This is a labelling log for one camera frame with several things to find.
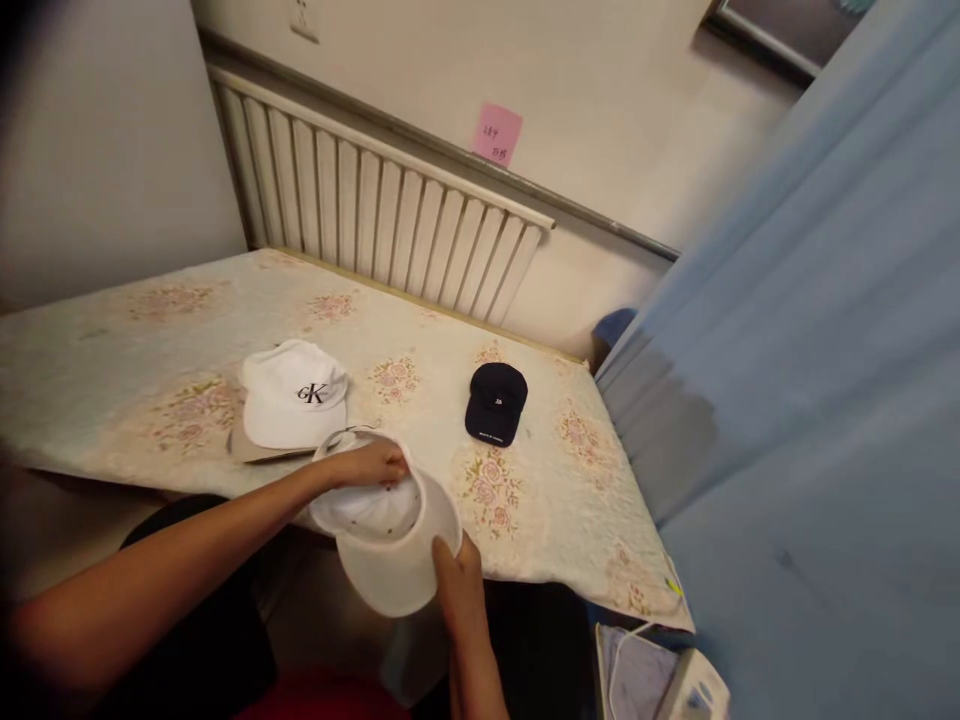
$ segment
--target wall outlet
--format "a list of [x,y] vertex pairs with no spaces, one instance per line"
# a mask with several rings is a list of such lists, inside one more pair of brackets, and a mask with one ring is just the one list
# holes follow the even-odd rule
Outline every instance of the wall outlet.
[[290,29],[310,42],[319,43],[316,0],[287,0]]

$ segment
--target hand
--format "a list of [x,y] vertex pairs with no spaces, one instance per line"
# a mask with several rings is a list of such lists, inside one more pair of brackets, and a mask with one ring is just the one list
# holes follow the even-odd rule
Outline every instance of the hand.
[[403,452],[389,440],[374,440],[356,450],[331,455],[320,463],[329,464],[335,488],[395,485],[410,473]]
[[489,642],[480,551],[473,540],[464,532],[460,554],[454,559],[447,543],[435,537],[433,565],[437,571],[437,594],[443,619],[453,642],[464,644],[475,639]]

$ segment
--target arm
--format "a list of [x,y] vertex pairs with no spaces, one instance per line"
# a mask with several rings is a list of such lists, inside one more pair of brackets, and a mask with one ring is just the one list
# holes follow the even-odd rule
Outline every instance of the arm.
[[13,636],[58,687],[106,691],[311,500],[397,482],[403,454],[377,442],[311,463],[124,548],[14,611]]
[[433,562],[452,643],[450,715],[463,720],[509,720],[487,627],[480,552],[464,533],[463,547],[454,559],[447,544],[434,538]]

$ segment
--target cap embroidery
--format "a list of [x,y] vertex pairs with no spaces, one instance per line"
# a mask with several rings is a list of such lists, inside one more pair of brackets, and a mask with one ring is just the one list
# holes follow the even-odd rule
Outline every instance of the cap embroidery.
[[297,397],[306,401],[307,405],[312,403],[314,398],[317,399],[318,403],[323,404],[323,398],[320,397],[320,391],[326,386],[326,383],[323,383],[323,385],[320,387],[317,387],[316,383],[310,383],[310,387],[300,388],[300,392],[297,393]]

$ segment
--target floral tablecloth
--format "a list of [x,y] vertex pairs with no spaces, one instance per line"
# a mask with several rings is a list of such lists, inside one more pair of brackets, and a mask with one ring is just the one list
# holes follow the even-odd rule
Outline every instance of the floral tablecloth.
[[[347,368],[351,424],[399,434],[446,485],[489,577],[693,629],[585,367],[274,250],[0,318],[0,433],[36,468],[234,497],[305,462],[226,449],[241,361],[291,337]],[[463,426],[491,361],[529,386],[507,449]]]

